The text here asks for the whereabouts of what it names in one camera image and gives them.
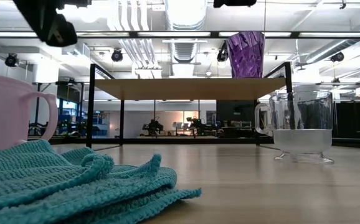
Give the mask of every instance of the air duct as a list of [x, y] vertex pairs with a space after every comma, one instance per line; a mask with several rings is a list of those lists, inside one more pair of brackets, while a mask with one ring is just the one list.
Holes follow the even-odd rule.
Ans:
[[[360, 25], [355, 27], [353, 31], [360, 31]], [[349, 40], [334, 40], [317, 51], [310, 53], [304, 57], [301, 57], [301, 62], [296, 63], [296, 66], [309, 65], [312, 63], [319, 62], [332, 55], [360, 42], [360, 39], [349, 39]]]
[[[201, 30], [204, 26], [207, 0], [165, 0], [165, 8], [169, 30]], [[195, 59], [197, 44], [170, 43], [170, 45], [172, 58], [175, 61], [191, 63]], [[193, 70], [194, 65], [173, 66], [173, 73], [175, 75], [178, 73], [182, 77], [191, 76], [189, 71]]]

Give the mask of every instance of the wooden tabletop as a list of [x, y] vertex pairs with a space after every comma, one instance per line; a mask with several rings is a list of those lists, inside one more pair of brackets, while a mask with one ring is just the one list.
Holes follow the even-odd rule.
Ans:
[[280, 151], [251, 144], [124, 145], [98, 153], [140, 165], [155, 152], [178, 173], [178, 188], [202, 187], [202, 196], [146, 223], [360, 223], [360, 149], [333, 147], [326, 155], [335, 164], [325, 166], [275, 162]]
[[285, 79], [113, 79], [95, 86], [120, 100], [256, 100], [285, 86]]

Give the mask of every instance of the mug handle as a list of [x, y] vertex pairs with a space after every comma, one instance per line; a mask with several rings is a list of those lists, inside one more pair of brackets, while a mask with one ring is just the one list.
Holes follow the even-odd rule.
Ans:
[[269, 133], [272, 130], [269, 125], [266, 125], [266, 127], [263, 130], [260, 129], [260, 113], [259, 113], [259, 111], [263, 107], [270, 109], [270, 107], [268, 106], [267, 103], [259, 103], [255, 107], [255, 129], [256, 129], [256, 132], [258, 132], [260, 134], [266, 134], [268, 136], [272, 136], [271, 133]]
[[32, 98], [43, 97], [49, 105], [49, 124], [47, 125], [45, 132], [41, 139], [49, 140], [55, 133], [58, 123], [58, 108], [55, 102], [56, 97], [50, 93], [32, 92], [24, 95], [21, 98], [22, 102], [28, 103]]

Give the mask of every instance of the pink mug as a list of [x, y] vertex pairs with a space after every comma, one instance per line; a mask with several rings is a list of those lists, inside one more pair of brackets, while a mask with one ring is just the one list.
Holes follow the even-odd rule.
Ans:
[[49, 125], [42, 139], [49, 140], [55, 133], [58, 109], [53, 94], [33, 92], [32, 85], [0, 76], [0, 149], [8, 149], [27, 140], [31, 118], [31, 99], [43, 97], [49, 105]]

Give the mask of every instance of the glass pitcher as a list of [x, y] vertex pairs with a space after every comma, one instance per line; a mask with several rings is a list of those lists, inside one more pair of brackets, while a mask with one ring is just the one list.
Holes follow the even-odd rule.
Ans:
[[[328, 91], [303, 91], [277, 94], [269, 99], [270, 105], [256, 106], [256, 131], [272, 131], [275, 147], [282, 151], [276, 161], [334, 163], [323, 155], [332, 145], [332, 99]], [[261, 130], [259, 111], [264, 107], [271, 124]]]

